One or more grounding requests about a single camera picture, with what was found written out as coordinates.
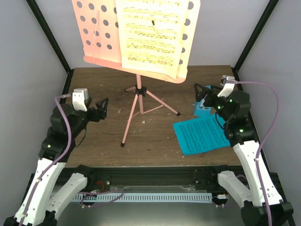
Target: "black cable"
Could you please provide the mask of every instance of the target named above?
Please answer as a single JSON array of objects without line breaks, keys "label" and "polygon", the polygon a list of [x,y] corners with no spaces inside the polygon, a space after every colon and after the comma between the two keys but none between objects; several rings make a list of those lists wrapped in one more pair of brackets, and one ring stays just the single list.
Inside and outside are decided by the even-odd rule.
[{"label": "black cable", "polygon": [[216,113],[216,112],[215,112],[215,120],[216,120],[217,124],[221,127],[221,129],[224,129],[224,128],[222,127],[222,125],[220,124],[220,122],[217,120],[217,113]]},{"label": "black cable", "polygon": [[81,145],[81,143],[84,141],[85,137],[86,137],[86,134],[87,134],[87,128],[85,128],[85,134],[84,134],[84,137],[82,138],[82,140],[80,141],[80,143],[78,145],[76,145],[75,147],[78,147]]}]

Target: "music stand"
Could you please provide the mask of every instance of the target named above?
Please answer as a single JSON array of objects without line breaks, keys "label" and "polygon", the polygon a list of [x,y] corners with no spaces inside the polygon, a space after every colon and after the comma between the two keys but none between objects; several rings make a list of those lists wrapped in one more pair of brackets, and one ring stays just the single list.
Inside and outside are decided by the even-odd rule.
[{"label": "music stand", "polygon": [[[181,60],[179,62],[178,73],[175,79],[167,75],[162,76],[160,73],[122,68],[118,33],[119,25],[115,0],[107,0],[105,3],[99,0],[72,0],[72,4],[84,46],[84,61],[136,74],[137,84],[134,87],[125,89],[125,92],[135,90],[135,97],[121,146],[124,146],[132,117],[138,113],[144,114],[165,106],[175,114],[180,115],[180,113],[142,86],[141,75],[172,83],[181,83],[185,81],[188,59],[190,56],[200,8],[200,0],[190,0],[188,5],[183,32]],[[160,102],[161,105],[154,109],[144,111],[143,96],[145,94],[150,95],[152,98]],[[139,100],[140,111],[134,115],[137,100]]]}]

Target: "robotic arm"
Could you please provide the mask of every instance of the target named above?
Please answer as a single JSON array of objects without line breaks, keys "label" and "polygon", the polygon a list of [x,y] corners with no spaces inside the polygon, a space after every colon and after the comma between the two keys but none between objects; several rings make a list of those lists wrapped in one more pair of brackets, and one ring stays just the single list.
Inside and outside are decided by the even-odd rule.
[{"label": "robotic arm", "polygon": [[241,216],[246,226],[267,226],[268,218],[255,161],[258,161],[261,169],[261,177],[264,182],[268,203],[271,209],[274,226],[281,226],[292,215],[293,208],[289,202],[284,202],[275,188],[267,168],[260,155],[256,159],[259,148],[255,131],[248,121],[248,113],[251,108],[249,94],[235,90],[233,83],[227,80],[235,80],[234,77],[223,76],[221,85],[223,88],[211,86],[207,88],[199,84],[194,85],[196,101],[204,100],[203,106],[213,107],[221,116],[225,124],[223,130],[231,147],[237,154],[250,189],[248,189],[232,171],[223,171],[218,174],[218,183],[224,187],[241,208]]},{"label": "robotic arm", "polygon": [[7,218],[4,226],[56,226],[58,218],[72,198],[85,187],[95,183],[93,171],[80,165],[60,191],[49,199],[56,180],[75,147],[75,138],[86,129],[90,121],[99,122],[107,116],[108,98],[98,101],[96,108],[89,108],[91,101],[87,89],[75,89],[72,93],[72,105],[61,105],[71,128],[71,146],[67,154],[46,172],[42,180],[39,180],[41,173],[58,159],[67,147],[67,127],[58,107],[54,108],[50,117],[51,126],[42,142],[32,184],[18,212],[15,216]]}]

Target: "black metal frame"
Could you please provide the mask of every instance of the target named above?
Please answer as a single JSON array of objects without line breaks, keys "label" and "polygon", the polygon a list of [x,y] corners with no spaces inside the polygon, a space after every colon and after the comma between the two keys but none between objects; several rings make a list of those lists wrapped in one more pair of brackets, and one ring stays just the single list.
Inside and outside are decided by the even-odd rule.
[{"label": "black metal frame", "polygon": [[[62,94],[66,94],[69,91],[74,69],[70,68],[57,41],[55,40],[53,33],[51,32],[51,29],[49,28],[41,10],[39,9],[37,2],[35,0],[26,0],[26,1],[67,73],[66,82],[62,92]],[[239,81],[238,72],[241,66],[243,65],[244,61],[246,60],[254,43],[259,37],[261,31],[263,30],[266,22],[268,21],[270,15],[272,14],[278,2],[279,0],[270,0],[268,2],[261,18],[259,19],[236,65],[234,66],[234,68],[232,68],[232,72],[236,80]],[[249,119],[252,125],[254,126],[254,122],[251,114],[249,114]],[[263,159],[267,169],[269,169],[264,155],[263,155]],[[104,177],[108,178],[111,181],[110,182],[111,186],[155,186],[155,185],[190,186],[194,184],[197,190],[206,190],[207,192],[211,192],[211,193],[224,193],[226,191],[222,187],[220,187],[217,181],[215,180],[216,172],[217,172],[216,169],[218,169],[219,167],[220,166],[218,167],[207,167],[207,166],[164,167],[164,168],[162,167],[160,168],[154,168],[154,167],[97,168],[96,173],[100,177],[100,179]],[[228,167],[228,169],[234,171],[236,174],[244,174],[241,166],[231,166]],[[72,172],[73,172],[72,168],[64,169],[57,181],[57,184],[61,185],[65,183],[70,177]],[[277,174],[270,173],[270,175],[272,177],[273,182],[277,186],[279,192],[282,193],[283,197],[285,197]],[[293,217],[290,218],[289,225],[295,226]]]}]

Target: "white wall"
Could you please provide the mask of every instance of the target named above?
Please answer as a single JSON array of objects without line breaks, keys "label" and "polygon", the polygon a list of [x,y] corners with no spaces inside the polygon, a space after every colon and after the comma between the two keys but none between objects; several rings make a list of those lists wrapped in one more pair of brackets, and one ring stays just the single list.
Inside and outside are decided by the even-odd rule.
[{"label": "white wall", "polygon": [[20,207],[66,73],[26,1],[0,7],[0,225]]},{"label": "white wall", "polygon": [[[279,174],[288,201],[301,225],[301,1],[279,1],[240,70],[243,81],[274,86],[280,98],[280,116],[264,146],[271,171]],[[260,137],[275,115],[275,97],[268,88],[245,85],[251,95],[252,115]]]},{"label": "white wall", "polygon": [[[70,67],[94,66],[83,61],[71,0],[37,3]],[[267,3],[268,0],[201,0],[189,65],[234,66]]]}]

